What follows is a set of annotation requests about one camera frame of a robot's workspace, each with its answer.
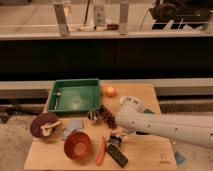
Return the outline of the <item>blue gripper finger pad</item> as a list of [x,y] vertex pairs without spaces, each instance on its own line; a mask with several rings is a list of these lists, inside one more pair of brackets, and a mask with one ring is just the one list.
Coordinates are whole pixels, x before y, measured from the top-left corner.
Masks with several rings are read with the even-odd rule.
[[181,165],[185,162],[186,158],[178,151],[174,153],[175,161],[177,165]]

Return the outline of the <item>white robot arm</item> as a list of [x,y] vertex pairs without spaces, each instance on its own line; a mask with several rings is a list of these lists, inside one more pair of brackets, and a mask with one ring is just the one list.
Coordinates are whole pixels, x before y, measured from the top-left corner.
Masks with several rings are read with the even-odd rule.
[[213,116],[146,114],[122,105],[115,121],[127,130],[213,149]]

